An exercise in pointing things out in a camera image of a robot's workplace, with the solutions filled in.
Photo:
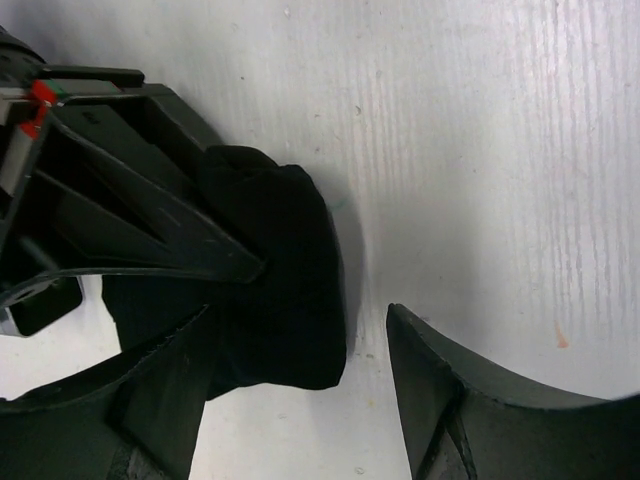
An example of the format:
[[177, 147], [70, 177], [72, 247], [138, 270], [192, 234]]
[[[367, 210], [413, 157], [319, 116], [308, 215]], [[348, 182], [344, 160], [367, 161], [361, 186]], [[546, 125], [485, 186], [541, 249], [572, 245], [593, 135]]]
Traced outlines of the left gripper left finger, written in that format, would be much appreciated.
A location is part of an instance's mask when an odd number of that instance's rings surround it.
[[218, 331], [204, 307], [133, 349], [2, 401], [2, 478], [188, 478]]

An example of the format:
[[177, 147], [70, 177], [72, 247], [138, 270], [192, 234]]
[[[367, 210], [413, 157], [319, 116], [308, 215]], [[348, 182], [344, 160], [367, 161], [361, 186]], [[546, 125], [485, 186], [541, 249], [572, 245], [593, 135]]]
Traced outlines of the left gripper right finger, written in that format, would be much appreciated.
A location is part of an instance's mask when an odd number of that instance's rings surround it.
[[603, 400], [526, 378], [400, 304], [386, 328], [412, 478], [638, 478], [638, 396]]

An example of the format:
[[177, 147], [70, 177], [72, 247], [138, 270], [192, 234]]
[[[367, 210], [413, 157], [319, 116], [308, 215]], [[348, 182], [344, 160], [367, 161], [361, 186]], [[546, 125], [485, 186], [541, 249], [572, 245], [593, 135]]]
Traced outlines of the black underwear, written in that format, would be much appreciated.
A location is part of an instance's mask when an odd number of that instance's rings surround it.
[[139, 345], [203, 305], [225, 326], [208, 395], [268, 383], [336, 386], [347, 356], [339, 248], [311, 177], [259, 150], [214, 146], [196, 173], [200, 192], [267, 262], [247, 285], [178, 278], [106, 276], [102, 298], [123, 348]]

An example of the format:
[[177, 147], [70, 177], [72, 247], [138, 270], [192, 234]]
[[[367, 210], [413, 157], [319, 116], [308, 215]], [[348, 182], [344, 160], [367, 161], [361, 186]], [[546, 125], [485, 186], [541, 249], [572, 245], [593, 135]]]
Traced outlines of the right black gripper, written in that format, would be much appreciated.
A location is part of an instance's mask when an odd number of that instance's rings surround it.
[[258, 254], [196, 173], [220, 135], [138, 70], [50, 65], [1, 32], [1, 332], [30, 337], [84, 299], [83, 275], [246, 284]]

